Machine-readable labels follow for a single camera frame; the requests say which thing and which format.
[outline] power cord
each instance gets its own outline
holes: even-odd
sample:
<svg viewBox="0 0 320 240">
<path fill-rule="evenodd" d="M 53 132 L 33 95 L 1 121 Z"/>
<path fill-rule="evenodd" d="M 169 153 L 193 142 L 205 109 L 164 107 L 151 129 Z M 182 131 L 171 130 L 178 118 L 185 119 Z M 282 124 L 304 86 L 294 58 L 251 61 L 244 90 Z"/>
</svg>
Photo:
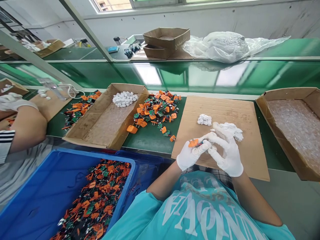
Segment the power cord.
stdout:
<svg viewBox="0 0 320 240">
<path fill-rule="evenodd" d="M 58 86 L 58 87 L 56 87 L 56 88 L 63 88 L 63 87 L 68 87 L 68 91 L 67 91 L 67 93 L 68 93 L 68 95 L 69 95 L 69 97 L 71 97 L 71 98 L 73 98 L 73 99 L 80 99 L 81 97 L 79 97 L 79 98 L 76 98 L 76 97 L 72 97 L 71 95 L 70 95 L 70 90 L 71 90 L 71 86 L 68 86 L 68 85 L 66 85 L 66 86 Z M 73 91 L 73 93 L 72 94 L 74 94 L 75 96 L 77 95 L 77 93 L 74 91 L 74 89 L 72 88 L 72 91 Z"/>
</svg>

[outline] white glove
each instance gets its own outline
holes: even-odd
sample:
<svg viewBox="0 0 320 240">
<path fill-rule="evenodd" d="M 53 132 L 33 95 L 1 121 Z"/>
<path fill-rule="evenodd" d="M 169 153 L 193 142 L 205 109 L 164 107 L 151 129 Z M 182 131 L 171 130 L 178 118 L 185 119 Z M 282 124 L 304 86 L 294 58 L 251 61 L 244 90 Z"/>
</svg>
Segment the white glove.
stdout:
<svg viewBox="0 0 320 240">
<path fill-rule="evenodd" d="M 11 103 L 22 99 L 22 95 L 16 93 L 8 93 L 0 96 L 0 103 Z"/>
<path fill-rule="evenodd" d="M 35 105 L 33 102 L 29 102 L 27 100 L 18 100 L 15 102 L 9 102 L 9 103 L 0 103 L 0 110 L 1 111 L 18 111 L 18 108 L 21 106 L 30 106 L 34 107 L 35 109 L 39 110 L 37 105 Z"/>
<path fill-rule="evenodd" d="M 220 145 L 224 151 L 221 157 L 217 152 L 217 148 L 212 146 L 208 149 L 208 153 L 217 162 L 218 167 L 229 174 L 230 177 L 239 177 L 243 173 L 243 165 L 240 160 L 240 153 L 236 141 L 231 133 L 220 127 L 219 123 L 214 122 L 213 128 L 216 134 L 210 132 L 202 138 Z"/>
<path fill-rule="evenodd" d="M 199 147 L 189 148 L 188 145 L 189 141 L 186 141 L 180 154 L 177 156 L 177 164 L 182 171 L 193 166 L 199 159 L 200 155 L 211 147 L 211 143 L 207 140 L 203 140 L 203 144 Z"/>
</svg>

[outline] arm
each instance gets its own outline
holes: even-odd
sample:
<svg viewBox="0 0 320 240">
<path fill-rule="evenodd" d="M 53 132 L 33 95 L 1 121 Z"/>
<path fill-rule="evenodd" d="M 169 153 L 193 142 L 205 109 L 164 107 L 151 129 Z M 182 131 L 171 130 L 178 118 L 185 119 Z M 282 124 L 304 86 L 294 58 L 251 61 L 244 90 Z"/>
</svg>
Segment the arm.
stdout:
<svg viewBox="0 0 320 240">
<path fill-rule="evenodd" d="M 259 193 L 245 172 L 239 177 L 233 177 L 232 182 L 241 206 L 253 219 L 274 226 L 283 225 L 276 212 Z"/>
<path fill-rule="evenodd" d="M 47 120 L 38 109 L 31 106 L 20 106 L 10 130 L 15 135 L 9 153 L 20 152 L 34 147 L 46 138 Z"/>
<path fill-rule="evenodd" d="M 208 149 L 208 153 L 217 162 L 217 165 L 232 177 L 241 206 L 255 220 L 274 226 L 282 226 L 282 221 L 278 215 L 244 172 L 238 145 L 233 136 L 222 129 L 216 122 L 213 123 L 213 128 L 215 129 L 215 133 L 208 133 L 204 137 L 209 139 L 211 143 L 216 143 L 224 149 L 223 157 L 217 152 L 215 146 Z"/>
<path fill-rule="evenodd" d="M 181 172 L 193 166 L 201 154 L 211 147 L 211 143 L 207 140 L 203 140 L 203 144 L 199 147 L 188 145 L 189 141 L 186 141 L 177 160 L 148 187 L 147 192 L 152 193 L 156 199 L 161 201 L 167 199 Z"/>
<path fill-rule="evenodd" d="M 182 170 L 179 168 L 177 161 L 174 161 L 174 163 L 148 187 L 147 193 L 152 193 L 158 200 L 166 200 L 174 184 L 179 179 L 181 172 Z"/>
</svg>

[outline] white wall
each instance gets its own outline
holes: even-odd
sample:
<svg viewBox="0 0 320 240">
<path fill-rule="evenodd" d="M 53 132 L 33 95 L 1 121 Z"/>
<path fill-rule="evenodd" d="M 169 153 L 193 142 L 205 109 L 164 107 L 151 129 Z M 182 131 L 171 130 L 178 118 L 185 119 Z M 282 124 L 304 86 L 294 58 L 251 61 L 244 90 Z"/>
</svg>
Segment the white wall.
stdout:
<svg viewBox="0 0 320 240">
<path fill-rule="evenodd" d="M 20 11 L 20 18 L 25 20 L 23 24 L 31 25 L 28 26 L 29 28 L 37 24 L 41 26 L 32 29 L 32 32 L 39 38 L 45 40 L 51 36 L 66 40 L 71 37 L 85 36 L 59 1 L 9 0 L 6 3 L 16 4 L 17 1 L 28 3 L 27 8 L 24 8 L 23 5 L 15 8 L 15 11 Z M 290 35 L 292 38 L 320 38 L 320 1 L 318 0 L 240 7 L 205 7 L 206 9 L 169 13 L 164 10 L 169 8 L 157 8 L 158 12 L 164 13 L 148 14 L 146 11 L 141 11 L 142 13 L 139 14 L 137 11 L 134 14 L 131 13 L 130 16 L 117 17 L 98 16 L 89 0 L 72 0 L 71 2 L 105 46 L 114 45 L 113 37 L 115 36 L 129 37 L 132 34 L 143 33 L 157 27 L 190 28 L 191 34 L 198 37 L 206 36 L 213 31 L 234 31 L 250 38 L 279 38 Z M 45 8 L 43 13 L 33 14 L 35 10 L 40 11 L 43 8 Z M 180 8 L 181 6 L 178 6 L 173 9 L 180 10 Z"/>
</svg>

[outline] teal t-shirt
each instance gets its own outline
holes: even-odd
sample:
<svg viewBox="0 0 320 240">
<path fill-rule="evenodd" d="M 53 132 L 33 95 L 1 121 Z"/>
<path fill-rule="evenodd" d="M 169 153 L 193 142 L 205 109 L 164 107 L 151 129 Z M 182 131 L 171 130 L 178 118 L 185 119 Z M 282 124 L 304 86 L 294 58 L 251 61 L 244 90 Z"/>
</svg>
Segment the teal t-shirt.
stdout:
<svg viewBox="0 0 320 240">
<path fill-rule="evenodd" d="M 138 194 L 103 240 L 129 239 L 294 239 L 286 225 L 253 220 L 236 194 L 214 175 L 182 175 L 164 202 Z"/>
</svg>

